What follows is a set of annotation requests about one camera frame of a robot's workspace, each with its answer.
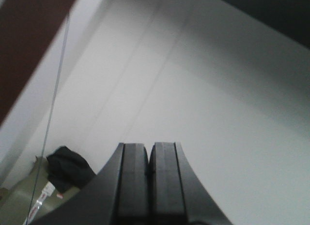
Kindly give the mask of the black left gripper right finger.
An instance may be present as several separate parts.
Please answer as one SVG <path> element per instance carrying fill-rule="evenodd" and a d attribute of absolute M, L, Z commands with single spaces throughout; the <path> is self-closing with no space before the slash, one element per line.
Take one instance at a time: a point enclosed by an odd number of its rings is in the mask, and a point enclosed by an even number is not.
<path fill-rule="evenodd" d="M 231 224 L 198 179 L 180 143 L 156 142 L 149 167 L 151 224 Z"/>

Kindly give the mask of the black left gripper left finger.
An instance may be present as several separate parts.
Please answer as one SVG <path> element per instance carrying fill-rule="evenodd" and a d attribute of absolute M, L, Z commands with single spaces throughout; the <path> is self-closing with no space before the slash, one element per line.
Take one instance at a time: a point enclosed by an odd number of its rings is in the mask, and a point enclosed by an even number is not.
<path fill-rule="evenodd" d="M 75 196 L 34 225 L 149 224 L 144 144 L 119 143 L 101 171 Z"/>

